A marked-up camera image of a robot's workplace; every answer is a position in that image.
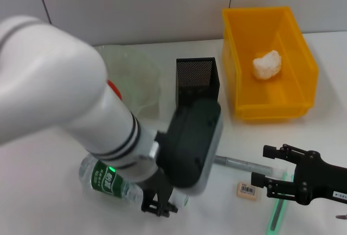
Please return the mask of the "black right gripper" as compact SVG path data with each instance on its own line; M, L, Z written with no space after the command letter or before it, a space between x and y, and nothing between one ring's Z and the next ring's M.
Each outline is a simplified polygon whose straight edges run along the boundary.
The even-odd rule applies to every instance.
M295 199L301 205L309 205L317 198L346 203L346 168L326 163L318 152L288 144L280 148L264 145L263 157L296 164L293 182L252 172L251 185L266 188L269 198Z

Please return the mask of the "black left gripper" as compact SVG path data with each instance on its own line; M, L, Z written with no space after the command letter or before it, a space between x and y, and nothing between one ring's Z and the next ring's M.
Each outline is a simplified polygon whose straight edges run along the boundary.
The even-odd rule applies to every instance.
M173 186L168 182L166 175L160 167L148 178L147 183L141 183L143 191L143 201L141 210L152 213L157 217L170 216L170 213L177 213L178 208L170 202Z

